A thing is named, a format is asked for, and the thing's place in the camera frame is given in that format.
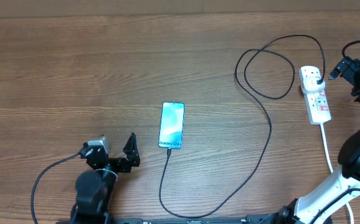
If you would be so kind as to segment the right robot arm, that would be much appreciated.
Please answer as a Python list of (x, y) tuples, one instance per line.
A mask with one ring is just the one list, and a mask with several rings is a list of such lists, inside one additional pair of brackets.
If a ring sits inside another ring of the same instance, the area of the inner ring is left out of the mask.
[[(360, 60), (344, 55), (330, 73), (352, 84), (351, 95), (360, 102)], [(360, 196), (360, 130), (349, 137), (338, 154), (338, 166), (308, 195), (296, 198), (261, 223), (331, 223), (331, 215)]]

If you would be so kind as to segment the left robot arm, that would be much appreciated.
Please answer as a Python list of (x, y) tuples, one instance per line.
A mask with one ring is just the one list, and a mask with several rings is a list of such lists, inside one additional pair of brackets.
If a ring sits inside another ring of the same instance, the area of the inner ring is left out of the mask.
[(140, 165), (136, 134), (131, 133), (123, 152), (125, 157), (110, 158), (106, 136), (83, 144), (80, 157), (92, 168), (80, 174), (75, 183), (77, 195), (70, 214), (70, 223), (114, 223), (108, 211), (119, 173), (129, 173)]

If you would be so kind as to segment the blue Samsung Galaxy smartphone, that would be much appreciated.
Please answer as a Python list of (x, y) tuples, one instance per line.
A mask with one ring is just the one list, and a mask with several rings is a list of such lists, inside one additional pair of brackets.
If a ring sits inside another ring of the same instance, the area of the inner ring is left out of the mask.
[(158, 146), (160, 148), (182, 148), (184, 126), (184, 103), (164, 102), (161, 110)]

